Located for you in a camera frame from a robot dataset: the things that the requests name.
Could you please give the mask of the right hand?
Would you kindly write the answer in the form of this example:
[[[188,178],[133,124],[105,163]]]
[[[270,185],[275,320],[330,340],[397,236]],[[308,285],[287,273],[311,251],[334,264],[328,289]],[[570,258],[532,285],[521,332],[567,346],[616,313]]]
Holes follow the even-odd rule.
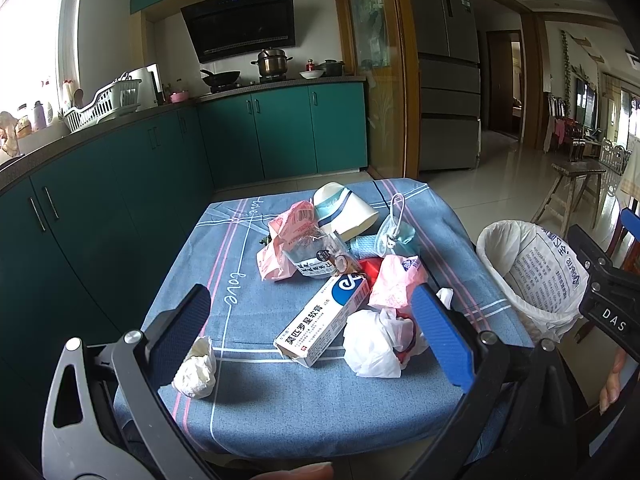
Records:
[[[599,394],[599,413],[601,415],[618,400],[628,380],[631,377],[638,377],[637,367],[638,363],[631,359],[622,348],[616,349],[612,368]]]

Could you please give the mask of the left hand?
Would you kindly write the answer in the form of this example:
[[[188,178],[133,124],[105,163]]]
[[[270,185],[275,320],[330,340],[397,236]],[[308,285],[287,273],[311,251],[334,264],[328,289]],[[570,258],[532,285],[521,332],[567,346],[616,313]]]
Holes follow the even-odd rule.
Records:
[[[333,480],[334,468],[331,462],[309,464],[290,470],[265,472],[252,480]]]

